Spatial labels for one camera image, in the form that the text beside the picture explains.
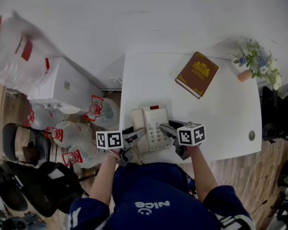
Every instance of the telephone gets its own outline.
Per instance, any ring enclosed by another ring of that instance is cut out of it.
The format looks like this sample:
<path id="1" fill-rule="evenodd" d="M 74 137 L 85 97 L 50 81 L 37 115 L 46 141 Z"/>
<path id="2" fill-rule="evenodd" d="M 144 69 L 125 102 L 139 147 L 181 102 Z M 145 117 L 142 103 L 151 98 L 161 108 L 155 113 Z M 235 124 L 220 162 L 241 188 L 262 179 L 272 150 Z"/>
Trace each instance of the telephone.
<path id="1" fill-rule="evenodd" d="M 143 109 L 132 110 L 133 127 L 135 130 L 145 127 L 146 135 L 137 141 L 139 153 L 169 149 L 171 140 L 159 129 L 160 124 L 168 123 L 166 108 L 155 105 Z"/>

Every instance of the book cover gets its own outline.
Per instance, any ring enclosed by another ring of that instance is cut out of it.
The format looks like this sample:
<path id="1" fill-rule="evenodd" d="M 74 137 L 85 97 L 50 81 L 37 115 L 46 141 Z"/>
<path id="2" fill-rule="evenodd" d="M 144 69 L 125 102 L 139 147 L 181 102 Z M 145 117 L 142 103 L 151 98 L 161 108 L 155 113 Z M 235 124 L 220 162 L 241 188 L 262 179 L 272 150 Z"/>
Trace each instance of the book cover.
<path id="1" fill-rule="evenodd" d="M 199 52 L 195 52 L 175 81 L 200 99 L 219 67 Z"/>

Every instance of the navy blue t-shirt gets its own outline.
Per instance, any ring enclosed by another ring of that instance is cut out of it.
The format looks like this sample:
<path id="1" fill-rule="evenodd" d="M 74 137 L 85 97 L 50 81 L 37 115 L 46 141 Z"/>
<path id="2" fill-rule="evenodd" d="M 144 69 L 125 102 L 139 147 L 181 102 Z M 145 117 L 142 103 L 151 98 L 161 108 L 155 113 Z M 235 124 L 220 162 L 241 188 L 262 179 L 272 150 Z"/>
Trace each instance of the navy blue t-shirt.
<path id="1" fill-rule="evenodd" d="M 189 194 L 187 177 L 175 164 L 127 164 L 113 181 L 115 208 L 104 230 L 219 230 L 214 213 L 227 217 L 246 215 L 232 186 L 218 186 L 201 203 Z M 68 228 L 95 229 L 109 216 L 109 207 L 82 198 L 70 208 Z"/>

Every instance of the wooden vase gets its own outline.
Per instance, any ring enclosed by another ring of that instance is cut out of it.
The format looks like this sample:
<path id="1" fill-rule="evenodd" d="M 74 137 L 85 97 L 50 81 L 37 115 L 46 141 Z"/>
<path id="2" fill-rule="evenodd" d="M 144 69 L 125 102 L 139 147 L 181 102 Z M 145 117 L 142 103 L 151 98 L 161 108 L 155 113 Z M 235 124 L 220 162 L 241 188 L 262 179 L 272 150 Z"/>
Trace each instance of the wooden vase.
<path id="1" fill-rule="evenodd" d="M 238 75 L 238 79 L 240 80 L 240 82 L 244 82 L 247 79 L 250 79 L 251 77 L 252 77 L 252 72 L 249 69 L 243 71 L 242 73 Z"/>

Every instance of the white table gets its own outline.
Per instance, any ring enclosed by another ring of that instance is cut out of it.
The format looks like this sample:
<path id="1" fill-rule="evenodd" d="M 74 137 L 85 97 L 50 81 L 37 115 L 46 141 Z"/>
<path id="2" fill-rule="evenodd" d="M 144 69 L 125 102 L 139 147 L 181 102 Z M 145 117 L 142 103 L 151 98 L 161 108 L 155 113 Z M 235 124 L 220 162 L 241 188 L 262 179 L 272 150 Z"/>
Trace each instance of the white table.
<path id="1" fill-rule="evenodd" d="M 239 82 L 231 61 L 210 57 L 219 70 L 204 96 L 198 100 L 175 82 L 191 56 L 168 53 L 126 55 L 120 129 L 132 126 L 132 109 L 161 103 L 166 104 L 169 119 L 205 124 L 207 140 L 201 145 L 201 151 L 207 160 L 260 151 L 261 111 L 256 81 Z M 250 141 L 252 130 L 255 139 Z M 189 163 L 191 159 L 183 161 L 172 147 L 146 153 L 143 161 Z"/>

